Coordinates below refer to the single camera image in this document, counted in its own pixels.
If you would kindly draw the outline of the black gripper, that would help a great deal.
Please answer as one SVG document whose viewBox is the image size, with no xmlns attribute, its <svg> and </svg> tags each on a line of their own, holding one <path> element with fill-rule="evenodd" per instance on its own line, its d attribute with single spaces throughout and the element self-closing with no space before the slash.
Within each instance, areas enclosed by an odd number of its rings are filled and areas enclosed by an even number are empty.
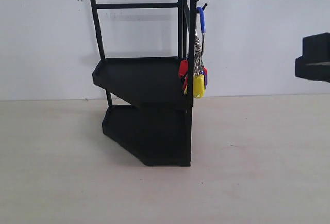
<svg viewBox="0 0 330 224">
<path fill-rule="evenodd" d="M 304 37 L 294 66 L 297 78 L 329 83 L 329 32 Z"/>
</svg>

